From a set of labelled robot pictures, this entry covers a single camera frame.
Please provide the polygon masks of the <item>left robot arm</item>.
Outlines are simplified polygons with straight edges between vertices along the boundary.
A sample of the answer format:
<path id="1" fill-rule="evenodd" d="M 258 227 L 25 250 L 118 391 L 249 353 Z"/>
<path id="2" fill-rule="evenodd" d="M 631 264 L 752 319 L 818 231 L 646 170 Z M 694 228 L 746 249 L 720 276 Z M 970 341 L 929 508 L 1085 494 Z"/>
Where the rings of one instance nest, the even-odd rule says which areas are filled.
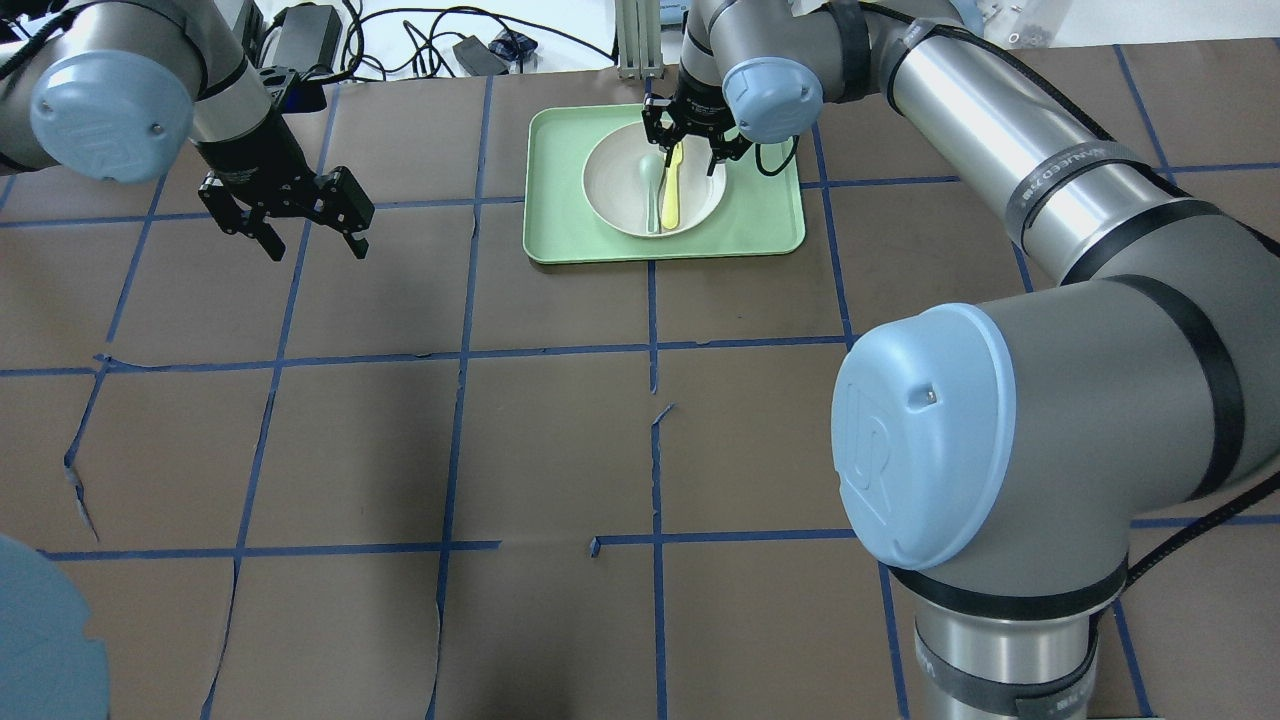
<path id="1" fill-rule="evenodd" d="M 5 1 L 35 19 L 3 45 L 3 174 L 67 167 L 118 184 L 166 174 L 183 145 L 207 165 L 198 196 L 218 227 L 273 260 L 273 218 L 338 232 L 365 258 L 375 208 L 353 172 L 320 173 L 285 122 L 319 109 L 337 76 L 257 67 L 212 1 Z"/>

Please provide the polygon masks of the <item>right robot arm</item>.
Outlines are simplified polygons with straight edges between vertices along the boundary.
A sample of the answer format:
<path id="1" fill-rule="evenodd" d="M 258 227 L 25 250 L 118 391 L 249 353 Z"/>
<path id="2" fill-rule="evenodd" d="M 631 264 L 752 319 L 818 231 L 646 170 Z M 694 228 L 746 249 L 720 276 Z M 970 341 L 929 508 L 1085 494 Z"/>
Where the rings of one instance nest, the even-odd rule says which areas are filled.
<path id="1" fill-rule="evenodd" d="M 695 1 L 643 110 L 716 161 L 872 94 L 1053 279 L 852 343 L 840 496 L 916 602 L 927 714 L 1083 719 L 1100 615 L 1277 489 L 1277 243 L 1178 188 L 955 1 Z"/>

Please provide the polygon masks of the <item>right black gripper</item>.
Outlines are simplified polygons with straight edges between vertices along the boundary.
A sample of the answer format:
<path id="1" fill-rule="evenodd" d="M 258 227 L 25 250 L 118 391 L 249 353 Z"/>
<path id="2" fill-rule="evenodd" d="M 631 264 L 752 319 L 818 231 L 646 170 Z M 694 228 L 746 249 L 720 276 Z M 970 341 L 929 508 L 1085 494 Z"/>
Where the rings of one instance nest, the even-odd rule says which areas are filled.
<path id="1" fill-rule="evenodd" d="M 722 88 L 692 76 L 677 76 L 671 99 L 668 117 L 673 132 L 660 133 L 663 167 L 671 167 L 675 151 L 686 136 L 692 135 L 709 142 L 707 177 L 713 177 L 731 159 L 731 151 L 741 150 L 741 136 L 728 137 L 736 120 Z"/>

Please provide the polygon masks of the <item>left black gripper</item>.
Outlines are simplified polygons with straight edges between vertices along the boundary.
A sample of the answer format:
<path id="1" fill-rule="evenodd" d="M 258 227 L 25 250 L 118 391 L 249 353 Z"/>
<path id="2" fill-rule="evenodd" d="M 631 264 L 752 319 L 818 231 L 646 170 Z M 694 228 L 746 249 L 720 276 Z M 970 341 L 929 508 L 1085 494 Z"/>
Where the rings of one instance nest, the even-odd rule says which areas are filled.
<path id="1" fill-rule="evenodd" d="M 285 243 L 265 220 L 303 217 L 317 222 L 317 173 L 307 163 L 282 111 L 269 110 L 247 133 L 221 141 L 197 141 L 195 149 L 216 183 L 206 182 L 198 195 L 210 217 L 228 233 L 244 233 L 279 263 Z M 357 260 L 369 254 L 369 229 L 342 232 Z"/>

